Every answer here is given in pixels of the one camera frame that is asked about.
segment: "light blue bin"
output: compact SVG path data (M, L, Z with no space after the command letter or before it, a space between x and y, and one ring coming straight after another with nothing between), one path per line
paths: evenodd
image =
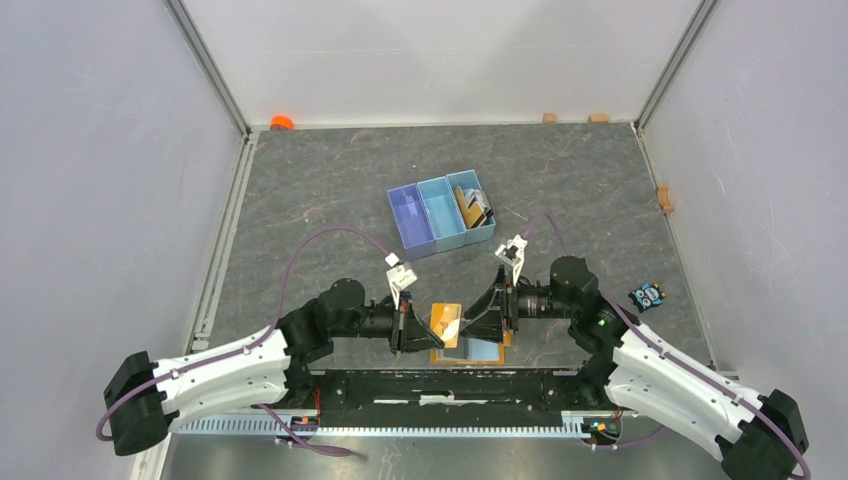
M475 172L474 170L451 173L449 175L446 175L445 179L447 179L448 181L448 185L450 186L451 192L453 192L457 186L462 188L462 193L466 193L468 190L472 189L483 190L483 188L480 186L480 180L477 179L477 172ZM467 229L465 231L465 245L477 242L484 242L492 238L494 234L495 216L492 215L491 218L486 220L486 223L484 223L483 225L477 228Z
M418 193L436 239L436 253L465 245L466 229L445 177L418 182Z

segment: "metal corner post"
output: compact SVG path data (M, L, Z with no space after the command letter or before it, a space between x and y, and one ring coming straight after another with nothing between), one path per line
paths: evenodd
M221 103L224 104L224 108L227 110L227 115L233 122L233 126L246 139L250 135L250 125L245 120L244 115L242 115L232 92L230 92L227 83L224 81L224 77L221 75L221 71L215 65L215 61L212 59L206 43L203 42L203 37L200 36L197 26L192 21L185 3L183 3L183 0L164 0L164 2L168 7L168 11L174 17L174 21L180 28L180 31L183 33L183 37L185 37L186 43L188 43L191 52L197 59L197 63L215 90L215 94L221 100Z
M642 111L639 112L639 116L636 117L636 121L633 123L637 132L641 132L651 120L651 117L657 110L660 101L665 96L669 86L671 86L671 83L674 81L674 77L677 76L680 66L683 64L684 60L686 60L692 46L700 36L704 25L707 24L707 21L712 16L715 6L718 3L719 0L701 0L701 3L695 10L692 18L689 20L689 24L686 25L686 30L683 31L683 36L680 37L680 41L678 41L677 46L674 47L674 51L668 59L668 63L666 63L665 68L663 68L656 85L654 85L654 89L651 90L651 94L648 95L648 101L645 102L645 106L642 107Z

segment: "small box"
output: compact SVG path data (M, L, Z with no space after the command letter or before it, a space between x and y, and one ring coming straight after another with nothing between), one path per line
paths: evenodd
M446 175L445 178L447 179L452 192L456 189L456 187L462 188L463 195L467 194L471 190L484 191L483 187L480 186L480 180L477 179L477 172L474 170L451 173ZM483 225L466 230L465 244L468 245L470 243L483 242L492 238L494 234L495 217L493 215L483 222Z
M436 239L436 253L465 245L465 225L445 177L418 182L418 193Z
M436 253L436 239L418 186L413 183L393 188L388 195L406 258L415 260Z

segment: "table surface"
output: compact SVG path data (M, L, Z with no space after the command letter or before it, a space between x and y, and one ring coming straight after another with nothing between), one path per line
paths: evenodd
M683 352L709 361L648 167L626 124L408 127L263 132L257 141L238 229L217 308L211 346L249 335L275 316L280 278L312 231L349 225L403 257L386 191L476 169L495 210L492 240L413 262L419 314L434 302L468 307L491 284L497 246L547 209L573 253L586 257L601 287L622 305L645 282L668 294L641 319ZM540 222L523 275L547 283L562 255ZM356 235L325 235L303 250L286 292L286 310L335 280L359 280L367 295L388 294L382 255ZM525 320L507 348L511 367L579 367L588 355L566 333L566 320ZM395 356L383 339L335 339L321 368L429 367L428 352Z
M656 428L647 418L624 425L623 440ZM669 430L638 447L597 453L570 439L345 437L314 443L343 446L355 455L322 457L277 447L268 437L177 435L162 479L727 479L719 462Z

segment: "orange object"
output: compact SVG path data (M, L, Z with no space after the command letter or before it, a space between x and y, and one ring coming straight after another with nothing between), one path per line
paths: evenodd
M271 130L291 130L293 128L294 122L289 117L277 115L271 119Z
M674 211L674 205L668 199L668 185L657 187L657 201L660 202L660 210L666 215Z
M434 303L430 308L430 330L445 342L445 348L456 348L461 319L459 303Z
M589 115L589 123L609 123L609 115L606 113L593 113Z

